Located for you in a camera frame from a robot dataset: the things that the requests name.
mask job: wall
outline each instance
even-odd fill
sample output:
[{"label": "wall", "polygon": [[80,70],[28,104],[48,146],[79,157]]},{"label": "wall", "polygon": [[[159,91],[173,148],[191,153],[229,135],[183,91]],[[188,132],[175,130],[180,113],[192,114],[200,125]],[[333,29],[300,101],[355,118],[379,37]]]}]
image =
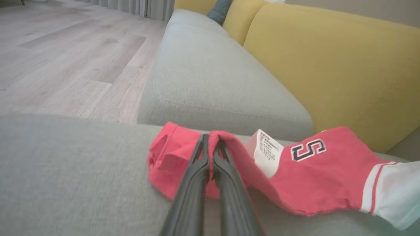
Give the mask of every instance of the wall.
[{"label": "wall", "polygon": [[339,10],[420,28],[420,0],[286,0],[286,2]]}]

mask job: red stripe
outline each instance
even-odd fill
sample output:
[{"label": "red stripe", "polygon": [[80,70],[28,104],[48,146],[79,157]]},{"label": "red stripe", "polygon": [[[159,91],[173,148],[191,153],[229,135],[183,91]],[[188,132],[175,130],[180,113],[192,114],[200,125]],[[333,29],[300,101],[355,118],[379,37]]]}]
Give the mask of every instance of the red stripe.
[{"label": "red stripe", "polygon": [[395,162],[393,164],[383,164],[381,165],[381,167],[378,170],[378,173],[376,174],[376,178],[375,178],[375,183],[373,184],[373,189],[372,189],[372,206],[370,207],[370,211],[369,211],[369,215],[373,214],[373,211],[375,210],[375,203],[376,203],[376,186],[378,185],[378,179],[379,179],[379,175],[381,174],[382,168],[385,165],[395,165],[398,164],[398,162]]}]

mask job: teal pillow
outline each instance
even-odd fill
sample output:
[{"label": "teal pillow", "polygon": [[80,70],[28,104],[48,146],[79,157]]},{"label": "teal pillow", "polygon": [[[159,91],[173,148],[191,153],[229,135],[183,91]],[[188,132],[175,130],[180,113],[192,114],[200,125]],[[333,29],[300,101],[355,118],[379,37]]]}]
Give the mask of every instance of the teal pillow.
[{"label": "teal pillow", "polygon": [[232,0],[217,0],[214,8],[209,11],[207,16],[222,25],[228,14],[229,7],[231,6]]}]

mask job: gray seat cushion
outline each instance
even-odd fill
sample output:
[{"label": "gray seat cushion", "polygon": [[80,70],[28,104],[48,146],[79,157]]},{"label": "gray seat cushion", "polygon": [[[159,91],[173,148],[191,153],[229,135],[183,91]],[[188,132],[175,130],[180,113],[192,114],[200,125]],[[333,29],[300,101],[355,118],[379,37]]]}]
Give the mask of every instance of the gray seat cushion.
[{"label": "gray seat cushion", "polygon": [[[0,235],[158,235],[170,201],[150,184],[146,158],[160,129],[51,116],[0,117]],[[258,192],[250,194],[267,236],[420,233],[416,226],[398,231],[357,211],[292,215]],[[220,235],[218,201],[206,201],[205,235]]]},{"label": "gray seat cushion", "polygon": [[261,128],[290,141],[312,135],[305,108],[235,40],[178,24],[177,16],[166,28],[140,101],[138,123],[172,121],[243,135]]},{"label": "gray seat cushion", "polygon": [[176,9],[173,11],[171,19],[166,27],[173,24],[194,27],[197,30],[211,31],[229,37],[229,34],[217,22],[207,16],[184,9]]}]

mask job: care label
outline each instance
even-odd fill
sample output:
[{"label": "care label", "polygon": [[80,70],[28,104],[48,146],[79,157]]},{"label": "care label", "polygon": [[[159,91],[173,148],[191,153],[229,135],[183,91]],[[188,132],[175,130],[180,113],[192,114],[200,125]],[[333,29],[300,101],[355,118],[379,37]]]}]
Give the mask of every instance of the care label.
[{"label": "care label", "polygon": [[255,164],[271,178],[278,169],[283,146],[262,130],[257,131],[257,145],[254,151]]}]

